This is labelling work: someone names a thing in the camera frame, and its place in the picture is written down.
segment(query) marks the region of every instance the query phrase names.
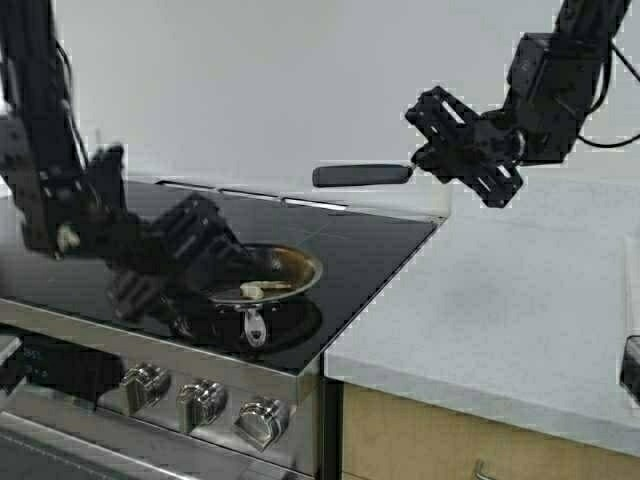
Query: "cable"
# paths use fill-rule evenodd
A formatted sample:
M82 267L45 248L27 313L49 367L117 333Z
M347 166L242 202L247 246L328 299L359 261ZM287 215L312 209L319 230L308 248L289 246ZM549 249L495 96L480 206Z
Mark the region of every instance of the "cable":
M58 41L56 41L56 49L58 51L58 54L60 55L60 58L62 59L62 63L64 64L66 75L65 102L63 102L63 108L67 112L69 125L71 126L71 131L73 132L73 138L76 143L76 148L80 151L80 156L82 157L84 168L89 168L89 154L87 152L87 147L82 140L80 129L78 128L78 124L76 123L76 119L73 114L73 68L71 67L71 60L69 59L69 55L67 55L67 52Z
M67 52L64 50L64 48L58 41L56 41L56 49L58 50L58 54L60 55L60 58L62 59L62 63L64 64L64 67L65 67L65 74L67 77L66 78L67 100L69 100L69 103L73 103L71 101L72 100L71 97L73 97L73 69L71 68L71 60L69 59L69 55L67 55Z
M636 78L636 80L640 82L640 73L638 73L635 67L631 65L631 62L627 60L627 57L624 56L624 54L620 51L615 43L611 42L611 47L613 48L613 51L616 53L618 58L622 61L622 63L624 63L624 66L627 67L627 69Z
M73 138L76 141L76 146L78 147L78 150L80 150L84 167L89 168L89 154L87 153L87 148L85 147L84 141L82 140L82 136L80 135L80 129L78 128L76 119L73 116L73 110L71 108L71 104L67 100L65 100L63 101L63 107L67 111L67 118L69 119L69 125L71 126L71 131L73 132Z
M600 88L600 95L598 96L598 100L593 106L589 109L589 115L597 112L600 107L604 104L604 101L609 94L609 87L611 86L611 75L613 73L613 45L609 45L607 50L607 60L602 67L602 87Z
M614 53L622 61L622 63L624 63L625 67L627 67L627 69L631 72L631 74L635 77L635 79L638 82L640 82L640 73L638 73L638 71L631 64L631 62L629 62L629 60L627 60L627 58L620 51L618 46L613 41L611 41L610 48L609 48L609 55L607 57L607 61L606 61L605 65L604 65L604 68L603 68L602 90L600 92L600 96L599 96L598 100L596 101L596 103L589 109L589 112L588 112L589 115L591 115L592 113L597 111L602 106L602 104L604 103L604 100L605 100L605 98L606 98L606 96L607 96L607 94L609 92L609 86L610 86L610 83L611 83L611 73L612 73L612 70L613 70L613 54ZM564 103L562 101L562 99L560 99L558 97L556 97L555 100L560 106L562 106L567 112L569 112L569 114L572 117L577 118L577 114L576 114L576 112L575 112L575 110L573 108L571 108L569 105ZM594 147L594 148L602 148L602 149L622 148L622 147L626 147L627 145L631 145L632 143L635 143L638 140L640 140L640 133L638 133L637 135L634 135L631 138L627 138L625 140L621 140L621 141L615 142L615 143L600 143L600 142L596 142L594 140L591 140L589 138L586 138L583 135L578 135L578 139L582 143L584 143L586 145L589 145L590 147Z

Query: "cabinet handle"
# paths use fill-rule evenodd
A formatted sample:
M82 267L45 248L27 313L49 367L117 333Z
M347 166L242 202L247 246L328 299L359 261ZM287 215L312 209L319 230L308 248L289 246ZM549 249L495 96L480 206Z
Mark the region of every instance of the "cabinet handle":
M484 462L482 460L478 460L476 462L476 468L473 470L473 480L496 480L493 477L488 477L484 473L482 473L482 469L484 468Z

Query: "control knob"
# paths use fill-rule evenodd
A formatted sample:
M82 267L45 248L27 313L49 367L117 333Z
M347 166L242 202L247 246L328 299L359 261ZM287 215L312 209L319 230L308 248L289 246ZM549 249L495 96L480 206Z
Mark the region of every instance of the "control knob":
M176 400L180 431L189 434L202 425L212 423L227 404L227 391L219 383L197 380L185 385Z
M129 369L119 388L124 414L135 415L140 409L156 404L170 385L171 376L162 368L140 363Z
M240 409L236 433L259 451L276 442L289 425L289 411L280 400L256 397Z

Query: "black handle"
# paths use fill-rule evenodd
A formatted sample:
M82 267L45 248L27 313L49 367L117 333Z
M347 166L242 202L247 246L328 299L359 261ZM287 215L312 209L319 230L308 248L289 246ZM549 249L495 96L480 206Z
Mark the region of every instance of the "black handle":
M413 168L403 165L338 165L316 168L313 171L313 186L326 188L403 184L412 175Z

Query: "white wall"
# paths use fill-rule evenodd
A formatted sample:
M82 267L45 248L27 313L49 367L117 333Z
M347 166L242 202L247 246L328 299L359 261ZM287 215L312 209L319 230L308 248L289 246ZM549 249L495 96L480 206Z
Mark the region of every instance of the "white wall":
M504 100L521 34L551 31L561 0L57 0L83 131L128 144L134 169L310 188L327 161L405 162L403 120L442 84L477 110ZM640 63L640 18L619 45ZM618 67L586 133L640 130L640 85ZM551 173L640 180L640 147L583 146ZM386 199L431 188L419 179Z

